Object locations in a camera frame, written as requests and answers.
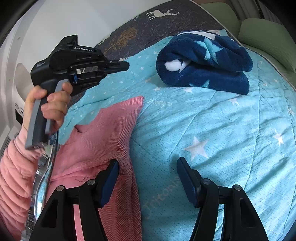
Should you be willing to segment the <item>pink sleeved left forearm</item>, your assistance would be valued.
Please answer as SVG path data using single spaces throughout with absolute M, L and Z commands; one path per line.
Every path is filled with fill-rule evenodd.
M 1 220 L 14 240 L 20 240 L 31 203 L 33 181 L 43 149 L 26 150 L 22 127 L 1 158 Z

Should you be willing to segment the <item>person's left hand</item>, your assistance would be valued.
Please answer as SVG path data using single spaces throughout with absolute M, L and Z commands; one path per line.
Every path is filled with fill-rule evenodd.
M 52 133 L 56 132 L 63 124 L 65 115 L 68 111 L 68 104 L 70 102 L 73 87 L 69 82 L 62 84 L 62 90 L 49 94 L 47 103 L 41 106 L 43 117 L 53 121 Z M 40 86 L 35 86 L 31 89 L 25 100 L 25 107 L 23 113 L 23 127 L 28 130 L 30 117 L 34 102 L 37 99 L 42 99 L 47 96 L 47 91 Z

